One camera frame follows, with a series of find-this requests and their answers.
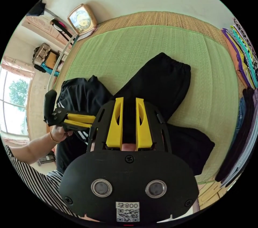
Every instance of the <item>wrist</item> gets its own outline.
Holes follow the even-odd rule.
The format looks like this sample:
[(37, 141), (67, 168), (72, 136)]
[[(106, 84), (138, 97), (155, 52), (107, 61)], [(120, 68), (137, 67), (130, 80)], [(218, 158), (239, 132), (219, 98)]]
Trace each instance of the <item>wrist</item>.
[(60, 143), (60, 138), (55, 134), (55, 132), (53, 132), (53, 130), (50, 131), (49, 133), (50, 139), (55, 142), (56, 144)]

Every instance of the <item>hand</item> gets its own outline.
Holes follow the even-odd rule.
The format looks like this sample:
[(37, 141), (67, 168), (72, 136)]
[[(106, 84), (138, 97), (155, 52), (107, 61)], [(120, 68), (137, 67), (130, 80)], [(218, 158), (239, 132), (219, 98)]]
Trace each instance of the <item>hand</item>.
[(51, 130), (52, 138), (56, 142), (64, 141), (68, 136), (71, 136), (73, 134), (73, 131), (65, 132), (63, 127), (53, 126), (53, 129)]

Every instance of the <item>striped shirt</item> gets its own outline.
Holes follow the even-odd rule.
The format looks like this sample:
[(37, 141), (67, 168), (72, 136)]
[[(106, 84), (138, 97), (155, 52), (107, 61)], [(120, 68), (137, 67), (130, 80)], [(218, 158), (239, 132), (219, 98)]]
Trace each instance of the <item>striped shirt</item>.
[(18, 161), (13, 156), (9, 146), (4, 145), (4, 147), (19, 177), (39, 199), (63, 213), (80, 218), (80, 216), (69, 210), (58, 192), (63, 177), (62, 173), (55, 170), (47, 175), (41, 174), (29, 164)]

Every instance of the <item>screw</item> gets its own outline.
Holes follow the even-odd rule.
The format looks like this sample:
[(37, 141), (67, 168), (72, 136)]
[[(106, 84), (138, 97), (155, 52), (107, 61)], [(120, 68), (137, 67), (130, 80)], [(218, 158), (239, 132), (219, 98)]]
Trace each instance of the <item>screw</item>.
[(185, 206), (188, 207), (193, 201), (191, 199), (188, 199), (186, 202), (185, 202)]
[(134, 161), (134, 157), (132, 155), (127, 155), (126, 156), (126, 162), (127, 163), (132, 163)]
[(69, 197), (65, 197), (64, 200), (65, 200), (65, 202), (66, 202), (68, 205), (72, 205), (72, 204), (73, 204), (73, 201), (72, 201)]

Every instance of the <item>tree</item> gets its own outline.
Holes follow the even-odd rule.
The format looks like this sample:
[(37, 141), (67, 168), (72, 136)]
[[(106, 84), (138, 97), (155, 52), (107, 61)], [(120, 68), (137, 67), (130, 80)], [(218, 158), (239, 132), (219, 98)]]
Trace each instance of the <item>tree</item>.
[[(27, 97), (28, 84), (26, 81), (19, 79), (12, 81), (9, 86), (10, 102), (16, 105), (24, 106)], [(19, 107), (19, 111), (25, 111), (25, 108)]]

